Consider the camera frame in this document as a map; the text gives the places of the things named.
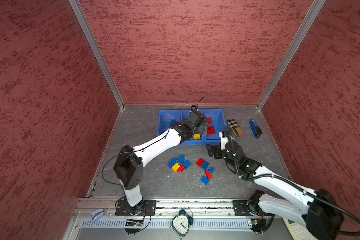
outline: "bin compartment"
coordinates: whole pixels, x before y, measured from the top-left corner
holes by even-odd
[[[206,110],[199,110],[203,113],[206,118],[211,118],[212,123],[208,124],[208,126],[213,126],[215,128],[216,134],[207,136],[203,134],[200,140],[193,140],[193,138],[189,141],[185,141],[183,145],[202,145],[202,144],[213,144],[218,145],[220,144],[220,137],[219,132],[225,131],[225,118],[222,109],[206,109]],[[160,111],[158,114],[158,128],[157,128],[157,135],[159,136],[163,132],[165,132],[171,122],[183,122],[188,119],[190,110],[163,110]]]

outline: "clock face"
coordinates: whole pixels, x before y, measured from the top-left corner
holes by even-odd
[[[181,235],[186,235],[189,229],[189,220],[185,215],[177,215],[172,220],[173,228]]]

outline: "vented metal panel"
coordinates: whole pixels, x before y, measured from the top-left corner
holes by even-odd
[[[152,218],[147,228],[169,228],[172,218]],[[81,228],[125,228],[126,218],[101,219],[95,223],[91,218],[84,218]],[[190,230],[230,230],[230,231],[251,231],[251,221],[249,218],[199,218],[195,219]]]

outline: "gray marble floor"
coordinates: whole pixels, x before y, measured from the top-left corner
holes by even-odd
[[[126,144],[133,147],[140,145],[157,136],[158,113],[160,110],[190,109],[190,106],[142,106],[127,105],[122,116],[115,140],[108,159],[120,152]],[[214,106],[200,107],[200,109],[222,109],[225,119],[234,118],[244,132],[244,136],[235,139],[243,148],[244,153],[261,162],[275,173],[287,177],[284,166],[270,143],[263,123],[255,107],[249,106]],[[249,126],[249,120],[254,119],[263,134],[255,139]],[[186,156],[191,166],[182,173],[175,173],[167,164],[174,157]],[[196,162],[203,158],[215,168],[212,180],[204,185],[200,178],[205,175]],[[112,169],[115,159],[109,162],[104,169],[107,180],[118,182]],[[251,182],[240,180],[231,173],[222,159],[216,160],[208,157],[205,145],[186,146],[179,145],[168,149],[154,158],[144,167],[144,179],[140,183],[143,197],[219,197],[219,198],[248,198],[255,190],[263,190],[269,194],[271,191]],[[120,186],[105,182],[102,178],[97,182],[92,192],[96,196],[123,196]]]

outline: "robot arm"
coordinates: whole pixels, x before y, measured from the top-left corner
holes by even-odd
[[[192,107],[187,120],[173,123],[160,136],[133,148],[129,145],[121,148],[114,171],[134,212],[139,212],[142,205],[139,184],[143,179],[143,167],[165,150],[191,139],[195,133],[206,133],[208,124],[205,120],[205,115]]]
[[[143,167],[163,151],[189,140],[195,133],[203,134],[207,127],[205,118],[197,109],[192,109],[186,121],[170,125],[160,136],[133,148],[129,145],[122,147],[114,170],[133,214],[140,211],[143,203],[139,186],[143,179]],[[219,136],[220,146],[207,145],[210,157],[214,154],[215,159],[223,158],[235,168],[241,179],[253,180],[285,198],[278,199],[256,191],[248,200],[247,207],[251,214],[276,214],[305,226],[320,240],[336,238],[344,220],[344,211],[333,207],[336,203],[329,192],[323,189],[317,192],[282,178],[261,163],[247,158],[242,147],[229,137],[228,132],[220,132]]]

